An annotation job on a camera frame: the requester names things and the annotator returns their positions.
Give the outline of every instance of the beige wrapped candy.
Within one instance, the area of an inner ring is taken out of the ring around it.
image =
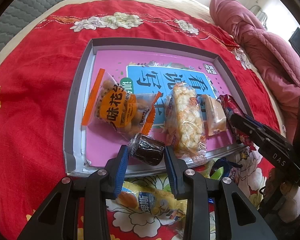
[[[177,83],[166,110],[167,145],[175,152],[196,156],[206,151],[201,108],[195,90],[186,83]]]

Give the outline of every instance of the snack package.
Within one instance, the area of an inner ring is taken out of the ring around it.
[[[230,162],[226,158],[218,159],[212,166],[212,169],[210,171],[210,178],[213,177],[213,175],[217,171],[220,171],[220,168],[222,168],[223,171],[223,174],[221,176],[222,178],[229,177],[238,185],[242,164]]]
[[[170,192],[142,187],[124,181],[116,199],[118,204],[162,219],[180,220],[186,216],[187,200],[176,200]]]
[[[221,106],[226,114],[227,120],[229,122],[232,133],[235,136],[235,139],[237,141],[241,141],[244,145],[247,145],[250,148],[250,151],[255,151],[256,148],[254,147],[254,143],[250,140],[249,136],[247,136],[245,133],[238,130],[237,128],[233,127],[230,122],[230,118],[233,113],[245,117],[243,111],[237,105],[236,101],[230,95],[220,95],[218,99],[221,101]]]
[[[176,83],[166,104],[166,145],[173,146],[178,158],[204,163],[206,136],[195,90],[187,83]]]
[[[130,156],[152,166],[156,166],[161,162],[164,149],[164,142],[142,133],[137,133],[128,145]]]
[[[155,115],[154,103],[158,94],[131,94],[100,68],[89,95],[82,125],[98,120],[111,124],[124,138],[130,140],[141,132],[148,134]]]
[[[206,106],[208,135],[212,136],[227,130],[227,118],[219,101],[208,96],[202,95]]]

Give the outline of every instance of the silver screw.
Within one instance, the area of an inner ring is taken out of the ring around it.
[[[68,184],[70,181],[71,181],[71,179],[69,177],[65,177],[62,179],[63,184]]]
[[[98,174],[101,175],[101,176],[103,176],[103,175],[107,174],[107,170],[100,169],[100,170],[98,170]]]
[[[228,178],[228,177],[222,178],[222,181],[223,181],[224,183],[226,183],[226,184],[230,184],[230,183],[231,183],[231,179]]]
[[[186,170],[186,174],[189,176],[192,176],[192,175],[194,175],[194,170],[188,169],[188,170]]]

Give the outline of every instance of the orange snack wrapper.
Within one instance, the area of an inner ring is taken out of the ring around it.
[[[100,69],[89,95],[82,125],[102,120],[111,124],[127,140],[139,132],[148,135],[154,121],[154,103],[160,95],[160,92],[131,94],[105,69]]]

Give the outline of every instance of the bed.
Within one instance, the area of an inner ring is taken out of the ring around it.
[[[64,176],[61,153],[63,111],[74,73],[74,70],[69,72],[68,69],[78,64],[82,51],[81,44],[86,40],[101,37],[103,33],[105,36],[125,35],[121,33],[123,28],[118,29],[118,27],[97,29],[103,30],[102,34],[92,32],[91,29],[96,30],[96,27],[93,27],[91,23],[82,22],[84,18],[87,18],[82,15],[93,11],[94,13],[89,17],[95,15],[101,17],[107,14],[111,6],[114,7],[113,12],[122,6],[124,10],[122,13],[137,14],[138,17],[144,19],[144,26],[154,24],[154,22],[157,24],[171,14],[172,18],[179,17],[186,22],[192,22],[194,26],[211,28],[217,34],[231,39],[215,28],[209,15],[209,8],[194,0],[64,0],[44,12],[14,36],[0,52],[0,231],[7,239],[16,239],[44,197]],[[151,10],[156,16],[153,17],[144,12],[146,9]],[[131,31],[129,34],[131,37],[161,38],[182,42],[178,40],[177,34],[174,37],[174,32],[162,32],[161,28],[158,28],[152,36],[149,33],[137,32],[139,25],[135,23],[133,27],[125,27],[124,31]],[[175,31],[178,35],[182,32],[185,35],[184,41],[188,43],[189,40],[186,39],[192,39],[189,35],[191,34],[189,27],[188,25],[186,33],[181,30]],[[53,35],[50,36],[49,32],[46,32],[49,28],[54,28],[54,34],[58,36],[58,40],[54,40]],[[43,31],[46,36],[37,41],[35,33]],[[196,42],[194,45],[199,46],[201,41]],[[47,48],[47,46],[55,48],[58,56],[55,57],[52,50],[38,49]],[[220,44],[220,50],[222,50],[221,47],[224,49],[224,55],[230,55],[227,45]],[[277,130],[285,135],[281,110],[258,70],[252,64],[251,66],[251,70],[244,70],[240,65],[237,65],[237,69],[240,73],[252,78],[254,84],[258,84],[260,90],[264,91],[263,97],[271,107],[269,111],[273,113],[269,119],[273,119],[274,123],[277,122]],[[58,114],[55,114],[54,109],[59,109]],[[229,156],[229,160],[243,165],[239,187],[258,207],[262,199],[259,189],[265,185],[272,166],[257,151],[249,152],[248,149]],[[198,170],[204,171],[205,168],[205,166],[199,167]],[[168,183],[166,174],[135,178],[130,181],[159,189],[164,189]],[[180,238],[178,231],[170,222],[160,220],[153,215],[131,211],[114,202],[107,204],[112,240],[140,237],[154,240]],[[80,217],[78,227],[80,240],[83,239],[82,224],[83,217]],[[213,211],[210,216],[210,231],[211,239],[214,239]]]

